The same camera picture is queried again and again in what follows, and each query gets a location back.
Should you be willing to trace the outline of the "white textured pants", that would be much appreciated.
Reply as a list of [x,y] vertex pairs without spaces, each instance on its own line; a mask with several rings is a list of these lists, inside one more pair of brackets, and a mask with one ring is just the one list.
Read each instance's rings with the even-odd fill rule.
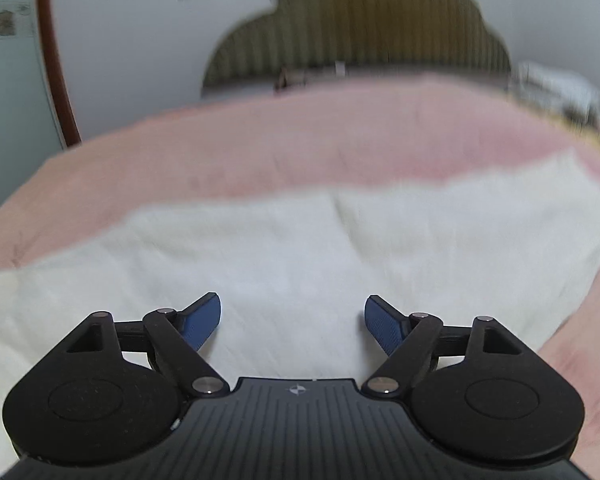
[[240,376],[365,377],[366,299],[454,325],[486,314],[539,348],[600,270],[600,179],[573,154],[441,184],[314,188],[146,207],[86,243],[0,272],[0,474],[6,394],[94,311],[134,321],[206,292],[211,365]]

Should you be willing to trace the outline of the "pink bed sheet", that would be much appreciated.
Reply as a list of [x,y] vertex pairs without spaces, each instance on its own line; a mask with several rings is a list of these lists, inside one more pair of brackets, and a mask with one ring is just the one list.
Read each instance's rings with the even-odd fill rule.
[[16,456],[1,423],[10,386],[76,322],[69,301],[15,300],[15,270],[135,209],[317,184],[442,181],[571,148],[600,176],[600,132],[438,77],[334,84],[180,110],[51,158],[0,207],[0,474]]

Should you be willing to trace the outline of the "brown framed wardrobe door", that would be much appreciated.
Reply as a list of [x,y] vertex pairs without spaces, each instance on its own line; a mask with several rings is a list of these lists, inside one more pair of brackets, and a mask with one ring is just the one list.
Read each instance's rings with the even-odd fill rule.
[[65,151],[48,85],[36,0],[0,0],[0,207]]

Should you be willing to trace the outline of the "white printed pillow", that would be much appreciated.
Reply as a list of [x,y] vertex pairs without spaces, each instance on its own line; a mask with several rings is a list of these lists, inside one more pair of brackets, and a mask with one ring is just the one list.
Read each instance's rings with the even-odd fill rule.
[[540,110],[584,120],[600,117],[600,89],[572,70],[520,62],[509,90]]

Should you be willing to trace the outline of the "yellow zebra patterned blanket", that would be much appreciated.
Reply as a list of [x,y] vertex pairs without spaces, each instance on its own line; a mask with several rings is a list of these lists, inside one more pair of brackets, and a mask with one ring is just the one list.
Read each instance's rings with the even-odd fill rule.
[[600,110],[596,107],[582,112],[571,102],[541,89],[524,90],[510,86],[506,92],[516,104],[600,150]]

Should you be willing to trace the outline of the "olive green padded headboard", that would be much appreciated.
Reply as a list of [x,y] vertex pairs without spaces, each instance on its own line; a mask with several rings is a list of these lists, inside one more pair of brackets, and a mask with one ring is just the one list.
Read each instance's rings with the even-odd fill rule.
[[277,0],[220,41],[204,86],[338,62],[510,71],[505,44],[474,0]]

